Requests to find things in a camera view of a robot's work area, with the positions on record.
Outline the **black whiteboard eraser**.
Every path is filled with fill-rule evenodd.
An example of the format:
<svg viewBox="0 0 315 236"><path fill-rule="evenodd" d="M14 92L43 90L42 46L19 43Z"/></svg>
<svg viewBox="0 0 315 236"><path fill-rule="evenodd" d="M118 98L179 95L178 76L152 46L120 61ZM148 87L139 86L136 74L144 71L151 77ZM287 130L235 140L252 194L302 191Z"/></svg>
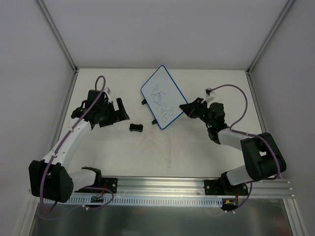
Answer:
<svg viewBox="0 0 315 236"><path fill-rule="evenodd" d="M144 126L142 124L134 124L134 123L131 123L129 125L129 130L131 132L143 132L143 128Z"/></svg>

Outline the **blue framed whiteboard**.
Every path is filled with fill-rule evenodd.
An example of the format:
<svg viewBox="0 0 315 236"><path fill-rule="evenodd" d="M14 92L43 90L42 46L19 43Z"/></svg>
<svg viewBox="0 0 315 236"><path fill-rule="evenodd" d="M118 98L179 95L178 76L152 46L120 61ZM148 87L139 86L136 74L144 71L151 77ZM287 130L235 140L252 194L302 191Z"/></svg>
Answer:
<svg viewBox="0 0 315 236"><path fill-rule="evenodd" d="M180 105L188 103L164 65L149 77L140 92L161 130L179 118L184 113Z"/></svg>

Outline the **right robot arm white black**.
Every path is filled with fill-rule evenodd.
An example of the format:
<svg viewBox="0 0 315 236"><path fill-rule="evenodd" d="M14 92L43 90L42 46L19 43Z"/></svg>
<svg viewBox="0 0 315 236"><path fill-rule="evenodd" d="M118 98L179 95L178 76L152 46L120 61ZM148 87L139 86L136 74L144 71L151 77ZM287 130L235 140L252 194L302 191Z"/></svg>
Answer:
<svg viewBox="0 0 315 236"><path fill-rule="evenodd" d="M198 118L205 123L211 141L242 152L244 165L222 173L209 186L210 190L233 194L246 183L278 179L286 171L286 161L273 136L268 132L255 135L231 129L225 123L222 103L208 105L203 99L197 98L179 107L189 118Z"/></svg>

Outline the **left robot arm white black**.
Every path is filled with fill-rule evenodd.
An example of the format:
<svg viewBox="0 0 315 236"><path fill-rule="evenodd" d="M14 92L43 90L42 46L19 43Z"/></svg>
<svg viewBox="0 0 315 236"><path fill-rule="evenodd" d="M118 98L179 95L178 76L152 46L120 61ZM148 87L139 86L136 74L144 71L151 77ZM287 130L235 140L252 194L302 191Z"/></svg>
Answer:
<svg viewBox="0 0 315 236"><path fill-rule="evenodd" d="M42 160L30 163L33 196L65 203L73 192L86 187L97 192L104 186L101 170L97 168L83 167L71 174L68 169L80 143L96 125L106 127L129 119L122 99L117 98L116 102L117 110L106 92L93 89L88 92L87 99L72 112L66 133Z"/></svg>

